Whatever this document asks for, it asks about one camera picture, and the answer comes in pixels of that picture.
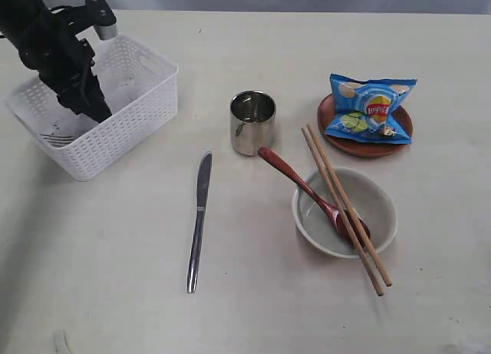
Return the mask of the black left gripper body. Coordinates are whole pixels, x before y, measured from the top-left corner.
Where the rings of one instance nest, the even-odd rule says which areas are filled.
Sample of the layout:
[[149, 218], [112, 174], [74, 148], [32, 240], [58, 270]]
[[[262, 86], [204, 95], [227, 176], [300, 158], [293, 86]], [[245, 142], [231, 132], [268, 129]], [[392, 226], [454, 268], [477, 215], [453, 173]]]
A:
[[79, 40], [67, 24], [51, 12], [40, 12], [21, 33], [17, 44], [24, 65], [58, 96], [86, 101], [86, 83], [94, 50]]

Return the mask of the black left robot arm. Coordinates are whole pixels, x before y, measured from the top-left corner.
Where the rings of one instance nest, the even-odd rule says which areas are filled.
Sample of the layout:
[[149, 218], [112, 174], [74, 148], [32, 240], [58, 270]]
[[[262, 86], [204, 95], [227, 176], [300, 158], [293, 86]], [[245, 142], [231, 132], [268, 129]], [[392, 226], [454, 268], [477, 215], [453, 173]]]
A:
[[117, 18], [105, 0], [49, 8], [43, 0], [1, 0], [1, 34], [26, 68], [57, 95], [60, 105], [101, 123], [111, 116], [97, 76], [95, 52], [77, 35], [94, 28], [100, 40], [117, 36]]

